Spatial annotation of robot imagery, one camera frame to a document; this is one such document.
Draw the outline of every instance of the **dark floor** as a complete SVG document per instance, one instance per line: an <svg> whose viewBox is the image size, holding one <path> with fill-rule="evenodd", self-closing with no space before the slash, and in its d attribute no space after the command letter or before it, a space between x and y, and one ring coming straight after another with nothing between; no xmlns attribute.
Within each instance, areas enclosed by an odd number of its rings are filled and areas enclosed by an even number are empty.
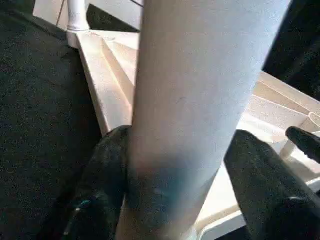
<svg viewBox="0 0 320 240"><path fill-rule="evenodd" d="M65 33L0 7L0 240L34 239L101 138Z"/></svg>

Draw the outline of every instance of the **cylindrical pole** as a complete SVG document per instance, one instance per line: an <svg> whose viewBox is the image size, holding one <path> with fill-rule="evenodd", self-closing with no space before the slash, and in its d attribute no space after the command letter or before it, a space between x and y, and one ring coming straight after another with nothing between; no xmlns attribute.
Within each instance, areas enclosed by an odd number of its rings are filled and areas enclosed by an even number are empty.
<svg viewBox="0 0 320 240"><path fill-rule="evenodd" d="M289 2L145 1L118 239L186 236Z"/></svg>
<svg viewBox="0 0 320 240"><path fill-rule="evenodd" d="M77 49L76 34L90 29L86 15L86 0L67 0L67 3L69 20L66 36L69 46Z"/></svg>

